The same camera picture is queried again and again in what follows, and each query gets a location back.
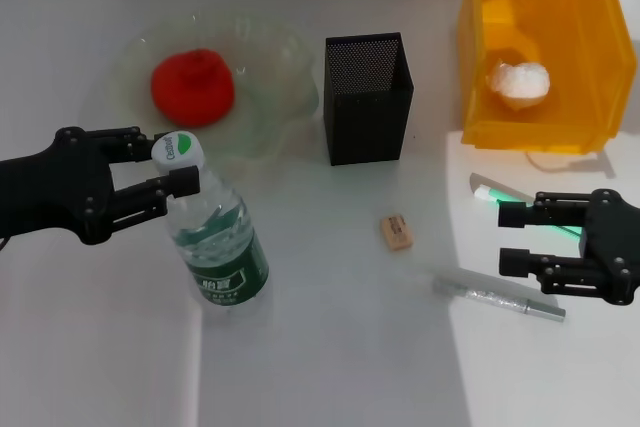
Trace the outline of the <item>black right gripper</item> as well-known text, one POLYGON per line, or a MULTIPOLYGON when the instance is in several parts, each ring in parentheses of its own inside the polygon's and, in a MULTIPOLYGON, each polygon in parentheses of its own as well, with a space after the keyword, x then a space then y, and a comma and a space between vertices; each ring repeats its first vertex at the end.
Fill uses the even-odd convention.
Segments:
POLYGON ((498 225, 583 228, 583 259, 501 248, 500 275, 534 275, 540 291, 548 295, 598 295, 613 305, 634 301, 640 287, 640 208, 627 203, 618 192, 541 191, 531 205, 502 202, 498 225))

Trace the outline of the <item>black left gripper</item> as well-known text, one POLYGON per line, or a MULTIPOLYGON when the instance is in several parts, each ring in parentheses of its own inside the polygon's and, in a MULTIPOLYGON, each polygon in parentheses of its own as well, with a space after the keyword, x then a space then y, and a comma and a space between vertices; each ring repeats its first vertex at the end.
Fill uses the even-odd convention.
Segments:
POLYGON ((115 232, 164 217, 168 197, 200 192, 195 166, 116 192, 110 170, 112 163, 150 160, 154 143, 138 127, 65 127, 45 150, 0 161, 0 243, 60 228, 97 245, 115 232))

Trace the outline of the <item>silver pen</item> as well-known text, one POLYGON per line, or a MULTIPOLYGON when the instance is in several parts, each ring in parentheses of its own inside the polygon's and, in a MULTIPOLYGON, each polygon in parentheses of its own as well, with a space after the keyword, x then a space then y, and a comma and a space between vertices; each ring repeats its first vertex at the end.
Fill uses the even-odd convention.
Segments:
POLYGON ((435 291, 442 295, 459 297, 512 312, 517 312, 522 315, 559 323, 562 323, 566 318, 566 311, 560 307, 537 302, 524 297, 508 296, 492 290, 472 288, 442 277, 436 277, 432 282, 432 286, 435 291))

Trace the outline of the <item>red-orange fruit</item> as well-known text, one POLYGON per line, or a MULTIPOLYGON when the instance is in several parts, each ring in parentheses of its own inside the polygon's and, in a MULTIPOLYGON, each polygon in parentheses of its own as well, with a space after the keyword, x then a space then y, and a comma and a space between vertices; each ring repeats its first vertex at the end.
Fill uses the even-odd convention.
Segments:
POLYGON ((157 110, 180 127, 214 124, 230 113, 235 101, 231 70, 209 49, 164 59, 151 74, 150 90, 157 110))

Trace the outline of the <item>clear water bottle green label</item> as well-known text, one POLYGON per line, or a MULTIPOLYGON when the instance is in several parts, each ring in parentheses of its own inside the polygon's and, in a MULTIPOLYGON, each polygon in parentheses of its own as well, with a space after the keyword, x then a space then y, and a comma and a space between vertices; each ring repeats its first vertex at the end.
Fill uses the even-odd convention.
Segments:
POLYGON ((200 192, 167 199, 168 230, 202 297, 230 308, 255 298, 269 266, 242 197, 207 164, 197 137, 167 133, 151 150, 157 170, 198 169, 200 192))

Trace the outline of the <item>beige eraser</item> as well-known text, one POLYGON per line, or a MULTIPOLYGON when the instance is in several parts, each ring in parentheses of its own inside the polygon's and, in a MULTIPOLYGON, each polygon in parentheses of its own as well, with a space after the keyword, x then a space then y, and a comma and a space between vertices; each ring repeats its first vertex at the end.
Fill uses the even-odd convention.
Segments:
POLYGON ((380 221, 383 238, 391 251, 410 248, 414 237, 401 214, 387 216, 380 221))

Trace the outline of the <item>white paper ball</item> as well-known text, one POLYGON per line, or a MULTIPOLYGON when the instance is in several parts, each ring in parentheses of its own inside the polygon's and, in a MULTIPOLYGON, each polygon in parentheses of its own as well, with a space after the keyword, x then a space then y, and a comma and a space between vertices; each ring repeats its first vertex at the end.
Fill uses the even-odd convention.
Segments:
POLYGON ((540 63, 511 65, 499 61, 486 79, 489 89, 514 111, 539 105, 551 87, 547 69, 540 63))

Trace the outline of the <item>green glass fruit bowl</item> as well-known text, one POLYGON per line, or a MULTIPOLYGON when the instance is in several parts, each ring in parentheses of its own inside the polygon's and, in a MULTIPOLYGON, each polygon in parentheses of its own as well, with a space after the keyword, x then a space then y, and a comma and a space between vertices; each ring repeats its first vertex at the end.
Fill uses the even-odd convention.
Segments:
POLYGON ((192 130, 223 176, 238 178, 276 156, 290 128, 313 117, 319 102, 314 54, 304 39, 272 16, 207 8, 174 14, 134 37, 87 94, 80 126, 137 126, 149 136, 177 129, 154 105, 152 72, 166 58, 195 49, 217 52, 233 77, 231 112, 192 130))

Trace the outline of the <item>black mesh pen holder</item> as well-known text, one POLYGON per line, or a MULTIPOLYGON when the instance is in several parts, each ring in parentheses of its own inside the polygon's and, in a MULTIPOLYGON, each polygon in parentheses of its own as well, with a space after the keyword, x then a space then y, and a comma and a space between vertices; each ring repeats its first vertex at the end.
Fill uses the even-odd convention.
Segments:
POLYGON ((400 33, 328 38, 323 117, 330 163, 398 160, 413 93, 400 33))

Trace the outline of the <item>yellow plastic storage bin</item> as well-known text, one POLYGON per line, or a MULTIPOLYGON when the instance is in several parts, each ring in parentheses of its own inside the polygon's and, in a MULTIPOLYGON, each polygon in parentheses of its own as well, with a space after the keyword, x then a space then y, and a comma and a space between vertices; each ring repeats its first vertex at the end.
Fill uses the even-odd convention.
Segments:
POLYGON ((457 45, 463 143, 582 155, 617 135, 637 68, 619 0, 462 0, 457 45), (546 98, 508 107, 489 87, 500 62, 542 64, 546 98))

